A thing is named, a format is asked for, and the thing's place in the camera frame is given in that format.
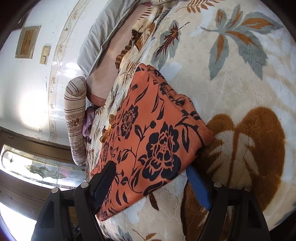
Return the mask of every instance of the light switch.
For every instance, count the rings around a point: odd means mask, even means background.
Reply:
[[[46,63],[46,57],[45,56],[41,56],[40,63],[41,64],[45,64]]]
[[[50,46],[43,46],[40,63],[41,64],[47,64],[47,57],[50,53]]]

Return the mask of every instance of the sunlight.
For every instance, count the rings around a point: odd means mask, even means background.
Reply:
[[[0,203],[1,216],[16,241],[31,241],[36,222]]]
[[[76,64],[76,63],[67,63],[66,64],[66,67],[68,68],[68,69],[75,69],[75,70],[81,70],[81,68],[78,66],[78,64]]]
[[[74,78],[75,76],[77,76],[77,72],[75,70],[72,69],[67,69],[64,73],[64,75],[68,78]]]
[[[20,114],[24,124],[42,127],[47,119],[47,96],[40,91],[26,93],[21,100]]]

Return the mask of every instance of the sofa armrest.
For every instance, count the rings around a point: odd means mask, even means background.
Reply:
[[[86,104],[86,81],[80,76],[72,79],[65,90],[65,117],[72,157],[76,165],[86,162],[86,149],[82,127]]]

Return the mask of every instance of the brown leaf pattern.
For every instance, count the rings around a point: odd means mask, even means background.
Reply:
[[[239,32],[236,32],[236,31],[226,31],[226,33],[228,34],[232,34],[233,36],[239,38],[240,40],[242,40],[246,45],[250,45],[250,44],[253,44],[255,45],[256,47],[258,47],[254,41],[248,37],[247,35],[245,34],[242,34],[242,33],[239,33]]]
[[[168,54],[170,54],[170,58],[175,56],[180,41],[180,30],[188,23],[189,22],[179,28],[179,23],[173,20],[169,30],[160,35],[160,46],[156,49],[152,56],[152,62],[155,63],[159,60],[158,69],[161,69],[165,64]]]
[[[139,65],[141,58],[142,58],[142,55],[137,60],[128,62],[125,72],[121,73],[121,75],[124,74],[123,84],[125,84],[133,76],[134,70]]]
[[[105,106],[106,106],[106,103],[104,103],[101,107],[97,108],[96,111],[95,111],[95,113],[94,113],[94,115],[96,115],[96,114],[101,115],[102,112],[103,112],[103,110],[104,110],[104,108],[105,108]]]
[[[213,3],[220,3],[220,1],[224,1],[224,0],[191,0],[190,3],[186,6],[186,7],[181,7],[179,8],[176,12],[178,12],[179,10],[186,8],[187,12],[191,13],[196,13],[196,11],[200,12],[200,7],[208,10],[208,6],[213,7],[214,4]]]
[[[263,18],[249,18],[246,19],[243,23],[243,26],[249,26],[254,29],[261,29],[265,26],[274,26],[271,22],[263,19]]]
[[[234,17],[233,20],[231,18],[231,20],[229,21],[229,24],[230,24],[229,28],[234,27],[235,24],[239,23],[238,21],[240,21],[240,19],[242,17],[242,11],[240,11],[239,8],[237,8],[236,10],[234,10],[233,13],[235,13],[235,17]]]
[[[147,39],[150,37],[151,33],[155,28],[155,23],[152,23],[149,28],[147,28],[141,35],[141,37],[136,42],[136,47],[140,52],[143,48],[144,44],[146,43]]]
[[[219,25],[221,25],[223,17],[224,17],[224,12],[221,10],[218,10],[216,18]]]
[[[221,52],[223,50],[223,46],[224,46],[224,38],[220,34],[219,37],[218,37],[218,42],[217,42],[217,57],[216,57],[216,62],[220,58],[220,54],[221,54]]]
[[[150,201],[150,203],[151,203],[151,206],[152,206],[155,210],[159,211],[159,208],[158,208],[158,205],[157,205],[157,201],[156,201],[156,199],[155,199],[153,193],[149,193],[149,201]]]
[[[143,241],[162,241],[161,239],[151,239],[156,235],[156,233],[150,233],[146,235],[145,238],[143,238],[143,236],[140,235],[136,230],[133,229],[133,231],[136,232],[141,237],[141,239],[143,239]]]
[[[149,7],[140,17],[139,17],[139,19],[141,19],[141,18],[146,18],[146,17],[148,17],[149,15],[151,15],[151,13],[152,13],[152,7]]]
[[[141,35],[143,33],[143,32],[140,32],[141,28],[138,31],[132,29],[132,31],[131,31],[131,40],[132,40],[133,43],[136,43],[140,39],[140,37],[141,37]]]
[[[285,134],[276,114],[269,108],[250,110],[240,123],[234,124],[226,114],[214,116],[207,126],[216,140],[198,152],[192,165],[225,186],[242,189],[248,185],[262,210],[274,198],[283,173]],[[192,186],[187,182],[181,204],[181,221],[187,241],[195,241],[206,219]],[[228,208],[220,240],[226,240],[233,209]]]

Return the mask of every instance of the glass window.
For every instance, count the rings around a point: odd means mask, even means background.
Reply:
[[[2,203],[0,203],[0,213],[16,241],[31,241],[37,221],[19,214]]]
[[[42,158],[7,145],[0,156],[2,171],[38,186],[67,190],[85,182],[85,167]]]

